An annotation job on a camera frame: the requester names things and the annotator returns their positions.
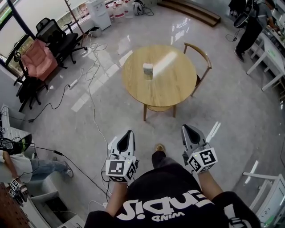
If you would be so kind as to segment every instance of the white helmet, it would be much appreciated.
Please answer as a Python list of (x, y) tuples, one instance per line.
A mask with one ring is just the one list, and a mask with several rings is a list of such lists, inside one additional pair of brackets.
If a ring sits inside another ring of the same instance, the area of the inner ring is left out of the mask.
[(135, 0), (133, 3), (134, 7), (134, 14), (135, 15), (142, 15), (145, 12), (145, 5), (143, 0)]

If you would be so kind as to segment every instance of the wooden platform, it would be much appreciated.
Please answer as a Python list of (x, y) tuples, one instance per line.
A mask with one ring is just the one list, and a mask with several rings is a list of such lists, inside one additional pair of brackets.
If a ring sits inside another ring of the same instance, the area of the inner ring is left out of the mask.
[(158, 2), (157, 5), (185, 13), (212, 27), (221, 20), (220, 16), (191, 3), (189, 0), (162, 0), (162, 2)]

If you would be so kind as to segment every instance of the forearm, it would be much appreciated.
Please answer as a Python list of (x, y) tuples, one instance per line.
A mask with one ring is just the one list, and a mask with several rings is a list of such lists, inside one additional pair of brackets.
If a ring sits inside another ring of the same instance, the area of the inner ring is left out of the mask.
[(125, 202), (126, 192), (127, 192), (127, 183), (115, 183), (112, 196), (106, 207), (106, 212), (114, 217), (119, 210), (119, 208)]
[(217, 195), (223, 192), (217, 182), (214, 180), (209, 171), (205, 171), (198, 174), (201, 184), (202, 192), (205, 197), (212, 200)]
[(12, 177), (15, 179), (18, 177), (17, 171), (15, 169), (15, 166), (10, 158), (10, 155), (8, 154), (8, 152), (3, 151), (3, 158), (5, 160), (5, 165), (8, 167), (8, 169), (10, 170), (10, 172), (12, 173)]

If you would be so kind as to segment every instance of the white t-shirt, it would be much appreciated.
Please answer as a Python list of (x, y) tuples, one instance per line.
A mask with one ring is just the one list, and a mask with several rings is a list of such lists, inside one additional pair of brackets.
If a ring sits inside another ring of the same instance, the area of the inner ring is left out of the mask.
[[(29, 173), (22, 175), (20, 180), (25, 183), (29, 182), (33, 171), (30, 159), (26, 158), (22, 154), (10, 155), (10, 158), (19, 176), (21, 176), (23, 172)], [(0, 182), (11, 183), (13, 180), (12, 173), (4, 162), (3, 151), (0, 150)]]

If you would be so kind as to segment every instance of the black sleeve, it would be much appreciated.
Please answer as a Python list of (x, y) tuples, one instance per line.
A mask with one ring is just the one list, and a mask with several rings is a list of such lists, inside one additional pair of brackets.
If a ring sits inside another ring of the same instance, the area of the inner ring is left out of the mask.
[(113, 223), (114, 218), (109, 213), (95, 211), (89, 213), (84, 228), (111, 227)]
[(212, 202), (220, 207), (222, 210), (230, 204), (233, 204), (233, 209), (236, 218), (248, 221), (252, 228), (260, 228), (261, 224), (257, 216), (245, 205), (245, 203), (237, 196), (236, 193), (231, 191), (223, 192), (217, 195)]

